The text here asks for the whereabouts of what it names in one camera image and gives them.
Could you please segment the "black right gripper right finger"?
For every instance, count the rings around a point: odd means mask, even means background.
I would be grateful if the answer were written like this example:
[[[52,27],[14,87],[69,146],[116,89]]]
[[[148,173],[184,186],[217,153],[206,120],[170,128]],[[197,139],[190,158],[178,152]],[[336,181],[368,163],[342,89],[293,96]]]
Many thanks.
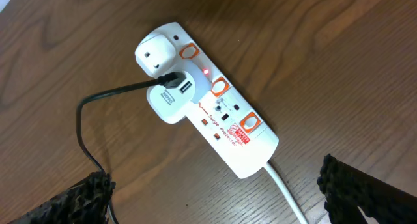
[[[331,223],[416,223],[416,197],[376,179],[335,157],[323,159],[319,190]]]

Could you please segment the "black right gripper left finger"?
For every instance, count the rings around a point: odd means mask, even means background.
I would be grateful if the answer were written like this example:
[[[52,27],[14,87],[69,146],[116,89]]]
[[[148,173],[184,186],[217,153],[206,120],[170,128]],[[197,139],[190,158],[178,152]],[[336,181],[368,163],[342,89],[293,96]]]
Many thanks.
[[[8,224],[105,224],[116,183],[93,172],[78,183]]]

